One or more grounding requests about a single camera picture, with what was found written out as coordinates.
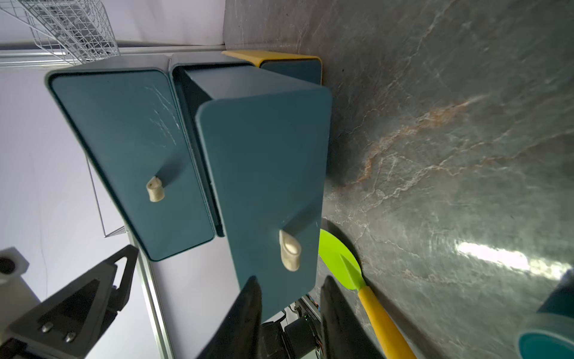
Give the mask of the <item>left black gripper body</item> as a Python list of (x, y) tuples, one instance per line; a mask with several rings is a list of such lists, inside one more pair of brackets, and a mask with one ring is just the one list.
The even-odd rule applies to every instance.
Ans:
[(12, 322), (2, 358), (86, 358), (131, 294), (139, 250), (127, 245)]

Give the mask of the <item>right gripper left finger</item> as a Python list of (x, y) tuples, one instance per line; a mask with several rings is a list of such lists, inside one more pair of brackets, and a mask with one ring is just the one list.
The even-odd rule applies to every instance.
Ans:
[(257, 358), (261, 315), (262, 291), (252, 276), (198, 358)]

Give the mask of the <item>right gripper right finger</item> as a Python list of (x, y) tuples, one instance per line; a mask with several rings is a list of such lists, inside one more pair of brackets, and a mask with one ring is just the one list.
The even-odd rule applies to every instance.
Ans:
[(384, 358), (363, 330), (333, 277), (325, 278), (320, 299), (325, 358)]

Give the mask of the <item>teal drawer cabinet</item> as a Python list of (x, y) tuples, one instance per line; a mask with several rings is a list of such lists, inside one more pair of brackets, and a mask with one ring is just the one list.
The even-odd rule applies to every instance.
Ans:
[(122, 55), (46, 87), (147, 257), (227, 237), (239, 271), (318, 240), (332, 97), (219, 52)]

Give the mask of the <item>teal top drawer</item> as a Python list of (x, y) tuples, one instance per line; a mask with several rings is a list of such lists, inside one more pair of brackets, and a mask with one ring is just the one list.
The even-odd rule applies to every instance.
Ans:
[(69, 69), (50, 73), (46, 86), (150, 260), (215, 238), (165, 72)]

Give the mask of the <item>teal drawer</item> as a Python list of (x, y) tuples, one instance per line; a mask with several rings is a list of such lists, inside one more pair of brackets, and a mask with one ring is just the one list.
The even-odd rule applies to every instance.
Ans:
[(182, 67), (173, 80), (237, 278), (257, 278), (267, 320), (315, 286), (331, 92), (254, 66)]
[(69, 69), (50, 73), (46, 86), (150, 260), (215, 238), (165, 72)]

